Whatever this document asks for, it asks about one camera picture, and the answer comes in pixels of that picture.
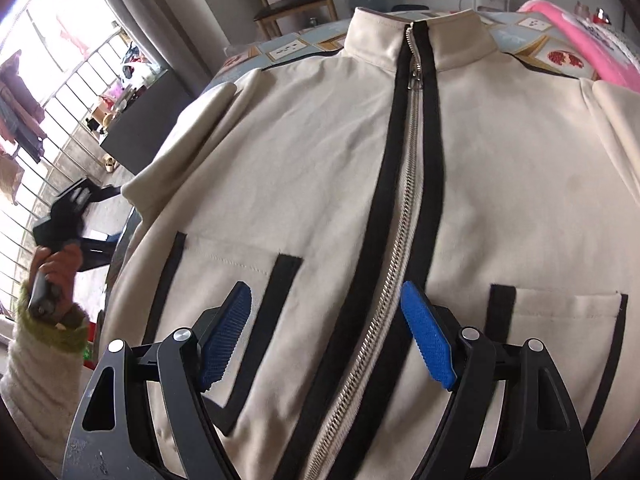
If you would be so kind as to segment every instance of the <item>pink towel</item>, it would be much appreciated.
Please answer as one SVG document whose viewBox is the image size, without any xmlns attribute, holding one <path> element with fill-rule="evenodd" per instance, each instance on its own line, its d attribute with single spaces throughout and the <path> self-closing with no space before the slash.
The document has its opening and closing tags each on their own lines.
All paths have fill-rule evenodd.
<svg viewBox="0 0 640 480">
<path fill-rule="evenodd" d="M 600 79 L 640 92 L 640 72 L 598 27 L 544 0 L 530 0 L 518 12 L 540 12 L 560 29 L 594 67 Z"/>
</svg>

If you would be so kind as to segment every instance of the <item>pomegranate print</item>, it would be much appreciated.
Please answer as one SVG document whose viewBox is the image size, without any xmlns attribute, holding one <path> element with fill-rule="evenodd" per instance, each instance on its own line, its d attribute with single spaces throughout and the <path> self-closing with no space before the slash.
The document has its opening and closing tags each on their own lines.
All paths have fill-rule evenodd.
<svg viewBox="0 0 640 480">
<path fill-rule="evenodd" d="M 571 52 L 568 52 L 566 50 L 552 50 L 546 56 L 551 63 L 554 63 L 558 66 L 570 64 L 571 66 L 575 66 L 577 68 L 584 68 L 584 63 L 582 62 L 582 60 L 575 54 L 572 54 Z"/>
</svg>

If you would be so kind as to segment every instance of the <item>hand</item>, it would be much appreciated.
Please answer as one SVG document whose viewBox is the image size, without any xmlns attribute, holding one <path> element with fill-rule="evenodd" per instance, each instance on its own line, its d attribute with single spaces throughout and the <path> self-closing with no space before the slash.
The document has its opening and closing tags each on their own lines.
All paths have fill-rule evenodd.
<svg viewBox="0 0 640 480">
<path fill-rule="evenodd" d="M 74 303 L 74 283 L 81 266 L 82 251 L 75 244 L 69 244 L 55 254 L 51 254 L 51 250 L 46 247 L 38 247 L 31 261 L 29 290 L 33 287 L 36 273 L 41 270 L 49 283 L 60 288 L 61 297 L 56 306 L 56 317 L 62 318 Z"/>
</svg>

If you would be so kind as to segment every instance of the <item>wooden chair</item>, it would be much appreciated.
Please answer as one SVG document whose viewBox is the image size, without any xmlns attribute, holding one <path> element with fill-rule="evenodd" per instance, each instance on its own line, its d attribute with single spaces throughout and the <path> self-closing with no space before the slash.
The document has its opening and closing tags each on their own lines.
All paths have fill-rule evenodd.
<svg viewBox="0 0 640 480">
<path fill-rule="evenodd" d="M 274 36 L 282 36 L 282 32 L 276 20 L 303 12 L 304 10 L 315 9 L 316 7 L 326 6 L 329 10 L 329 16 L 332 22 L 338 20 L 338 14 L 335 12 L 334 0 L 280 0 L 270 4 L 267 0 L 261 0 L 264 5 L 254 17 L 254 22 L 258 23 L 260 30 L 267 38 Z M 272 28 L 274 34 L 269 32 L 268 26 Z"/>
</svg>

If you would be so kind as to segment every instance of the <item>silver screw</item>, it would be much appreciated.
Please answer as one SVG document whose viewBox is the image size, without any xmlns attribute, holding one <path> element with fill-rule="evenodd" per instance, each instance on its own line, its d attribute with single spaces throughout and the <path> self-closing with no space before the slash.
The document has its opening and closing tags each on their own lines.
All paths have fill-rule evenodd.
<svg viewBox="0 0 640 480">
<path fill-rule="evenodd" d="M 462 329 L 462 337 L 467 341 L 475 341 L 480 337 L 480 333 L 472 326 L 468 326 Z"/>
<path fill-rule="evenodd" d="M 529 348 L 534 352 L 542 352 L 545 349 L 545 346 L 539 339 L 529 339 Z"/>
<path fill-rule="evenodd" d="M 114 339 L 109 343 L 109 352 L 117 353 L 124 348 L 124 341 L 122 339 Z"/>
<path fill-rule="evenodd" d="M 174 332 L 174 339 L 176 341 L 187 341 L 188 338 L 191 337 L 191 330 L 188 328 L 181 328 L 180 330 L 176 330 Z"/>
</svg>

